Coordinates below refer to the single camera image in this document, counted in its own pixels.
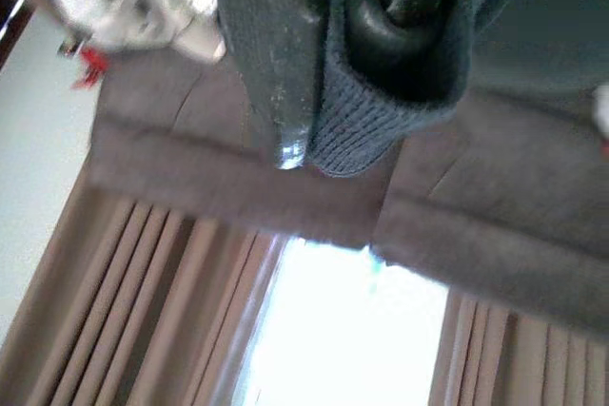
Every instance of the ribbed knit fabric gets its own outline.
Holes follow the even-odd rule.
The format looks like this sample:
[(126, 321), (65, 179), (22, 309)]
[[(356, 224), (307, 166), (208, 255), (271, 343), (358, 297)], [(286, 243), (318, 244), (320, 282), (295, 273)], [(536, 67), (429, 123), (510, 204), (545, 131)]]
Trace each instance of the ribbed knit fabric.
[(374, 86), (349, 64), (344, 0), (330, 0), (323, 103), (308, 156), (325, 174), (361, 173), (394, 142), (451, 115), (466, 87), (475, 32), (507, 0), (447, 1), (435, 45), (403, 66), (401, 93), (412, 93), (407, 100)]

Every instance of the curtain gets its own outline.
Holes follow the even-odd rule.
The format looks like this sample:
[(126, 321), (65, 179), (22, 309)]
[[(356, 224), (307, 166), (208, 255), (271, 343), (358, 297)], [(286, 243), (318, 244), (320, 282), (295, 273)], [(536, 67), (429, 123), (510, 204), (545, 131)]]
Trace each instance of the curtain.
[(0, 404), (217, 404), (284, 245), (81, 176), (0, 353)]
[(431, 406), (605, 406), (608, 351), (555, 325), (452, 293)]

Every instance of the beige curtain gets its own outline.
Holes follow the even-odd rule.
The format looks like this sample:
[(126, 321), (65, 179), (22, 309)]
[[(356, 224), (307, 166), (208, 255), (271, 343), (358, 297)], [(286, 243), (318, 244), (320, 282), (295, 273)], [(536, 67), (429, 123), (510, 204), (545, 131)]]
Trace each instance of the beige curtain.
[(221, 404), (285, 241), (85, 180), (0, 353), (0, 405)]
[(607, 348), (454, 293), (431, 406), (606, 406)]

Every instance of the bright window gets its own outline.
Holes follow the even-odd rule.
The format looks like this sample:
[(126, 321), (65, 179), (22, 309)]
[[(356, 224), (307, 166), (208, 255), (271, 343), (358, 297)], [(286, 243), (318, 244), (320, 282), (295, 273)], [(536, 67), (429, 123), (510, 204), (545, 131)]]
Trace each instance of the bright window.
[(427, 404), (446, 294), (367, 249), (293, 242), (232, 405)]

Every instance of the white wall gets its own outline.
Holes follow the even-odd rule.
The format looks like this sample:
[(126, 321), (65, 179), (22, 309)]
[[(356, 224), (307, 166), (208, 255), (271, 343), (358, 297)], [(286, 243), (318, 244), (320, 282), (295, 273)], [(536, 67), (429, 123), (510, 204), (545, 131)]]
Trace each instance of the white wall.
[(35, 13), (0, 72), (0, 343), (88, 151), (98, 89), (70, 89), (63, 39)]

